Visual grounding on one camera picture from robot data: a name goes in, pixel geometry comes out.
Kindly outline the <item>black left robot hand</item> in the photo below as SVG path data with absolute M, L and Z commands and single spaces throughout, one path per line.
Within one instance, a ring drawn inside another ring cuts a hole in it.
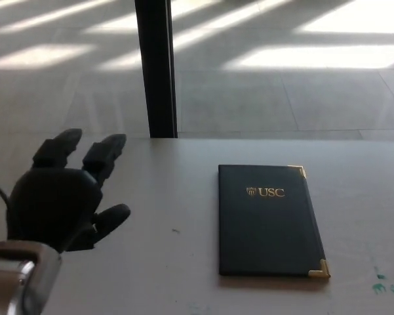
M 97 211 L 102 186 L 123 151 L 126 135 L 93 143 L 82 168 L 68 168 L 68 157 L 81 137 L 81 129 L 67 129 L 46 139 L 35 153 L 31 168 L 10 194 L 8 239 L 43 243 L 59 253 L 83 251 L 94 249 L 128 219 L 131 211 L 123 203 Z

